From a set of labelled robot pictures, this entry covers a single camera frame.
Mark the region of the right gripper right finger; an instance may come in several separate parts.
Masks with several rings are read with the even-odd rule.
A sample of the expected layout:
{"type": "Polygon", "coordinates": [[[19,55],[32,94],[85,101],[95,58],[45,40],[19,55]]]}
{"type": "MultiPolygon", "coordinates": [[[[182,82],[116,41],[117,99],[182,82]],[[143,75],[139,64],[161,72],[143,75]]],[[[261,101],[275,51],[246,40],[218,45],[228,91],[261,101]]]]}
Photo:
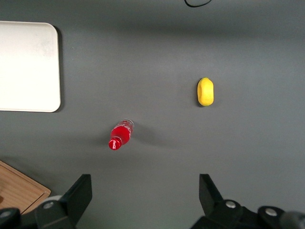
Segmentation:
{"type": "Polygon", "coordinates": [[[199,200],[204,216],[193,229],[256,229],[257,214],[239,203],[223,199],[208,174],[199,176],[199,200]]]}

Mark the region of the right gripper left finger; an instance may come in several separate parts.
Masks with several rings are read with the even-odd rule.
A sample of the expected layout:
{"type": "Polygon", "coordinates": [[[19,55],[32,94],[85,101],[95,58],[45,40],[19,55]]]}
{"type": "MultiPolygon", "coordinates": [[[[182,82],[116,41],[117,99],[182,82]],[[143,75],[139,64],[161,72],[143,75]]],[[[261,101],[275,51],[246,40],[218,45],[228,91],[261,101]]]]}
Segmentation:
{"type": "Polygon", "coordinates": [[[91,175],[83,174],[60,197],[49,198],[35,209],[39,229],[75,229],[92,200],[91,175]]]}

